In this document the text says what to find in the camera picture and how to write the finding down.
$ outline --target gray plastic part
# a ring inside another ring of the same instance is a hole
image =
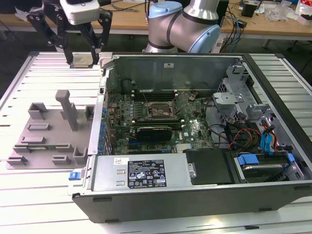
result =
[[[29,131],[49,131],[50,125],[48,123],[29,124],[27,129]]]
[[[90,120],[93,117],[92,115],[93,111],[94,111],[94,106],[86,106],[86,108],[84,109],[86,120]]]
[[[28,113],[33,120],[43,119],[42,113],[47,111],[48,110],[45,108],[45,105],[42,102],[34,102],[28,109]]]
[[[26,165],[27,159],[24,156],[19,157],[9,157],[7,163],[10,165]]]
[[[73,158],[77,164],[85,164],[88,158],[88,148],[84,148],[83,154],[81,154],[77,147],[74,148]]]
[[[24,130],[21,133],[21,137],[44,137],[44,144],[21,144],[22,138],[16,142],[11,157],[24,156],[28,163],[24,164],[6,164],[7,169],[74,169],[81,168],[86,162],[84,156],[77,156],[75,159],[73,152],[77,148],[80,153],[84,152],[88,147],[92,121],[86,120],[85,110],[77,110],[77,123],[78,130],[72,131],[68,121],[63,120],[61,110],[48,110],[43,112],[42,116],[44,120],[33,120],[29,118],[25,125]],[[29,131],[29,126],[38,125],[39,129]],[[56,163],[53,156],[67,155],[70,159],[70,163],[61,164]]]
[[[43,136],[22,136],[21,143],[39,143],[43,144],[45,138]]]
[[[58,90],[55,99],[60,102],[63,107],[64,114],[72,131],[78,130],[78,123],[76,118],[76,108],[73,108],[69,102],[70,93],[68,90]]]
[[[74,150],[74,148],[72,147],[71,144],[68,144],[67,146],[57,146],[55,147],[55,149],[59,152],[59,153],[63,153],[63,152],[72,152]]]
[[[67,155],[54,155],[52,162],[55,165],[68,165],[71,163],[71,160]]]
[[[76,109],[76,106],[75,106],[74,103],[70,103],[70,104],[71,104],[72,110],[75,112],[75,117],[77,119],[77,109]],[[63,120],[67,120],[67,116],[66,116],[64,111],[61,111],[60,114],[62,115]]]
[[[22,146],[22,144],[16,144],[14,147],[13,147],[13,150],[16,152],[16,153],[30,153],[29,149],[27,148],[27,146]]]

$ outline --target power supply label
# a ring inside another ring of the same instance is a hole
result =
[[[164,160],[128,161],[128,187],[167,187]]]

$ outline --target blue latch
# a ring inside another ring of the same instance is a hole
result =
[[[259,163],[258,158],[255,154],[240,155],[239,157],[237,157],[237,159],[240,165]]]
[[[291,163],[293,163],[293,162],[294,162],[294,156],[293,156],[293,154],[289,153],[289,154],[287,154],[287,156],[288,156],[289,161],[290,161]]]
[[[68,177],[68,179],[69,180],[80,180],[80,172],[71,172],[70,174],[69,174],[69,177]]]

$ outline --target blue tab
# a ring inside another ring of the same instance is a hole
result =
[[[237,159],[240,165],[259,163],[259,160],[255,154],[240,155],[239,157],[237,157]]]
[[[271,141],[272,141],[272,135],[268,134],[267,142],[265,143],[265,152],[269,153],[269,155],[273,155],[273,152],[271,152],[270,150]]]
[[[294,156],[293,156],[293,154],[289,153],[289,154],[287,154],[287,156],[288,156],[289,161],[290,161],[291,163],[293,163],[293,162],[294,162]]]
[[[81,180],[80,179],[80,172],[71,172],[70,174],[69,174],[69,177],[68,177],[68,179],[69,180]]]
[[[262,150],[264,150],[264,147],[265,147],[265,137],[266,137],[266,134],[262,134],[261,142],[260,142],[260,147]]]

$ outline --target white label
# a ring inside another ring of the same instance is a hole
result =
[[[173,68],[174,63],[164,63],[164,68]]]
[[[129,161],[128,157],[115,157],[114,165],[125,165],[128,164],[128,161]]]

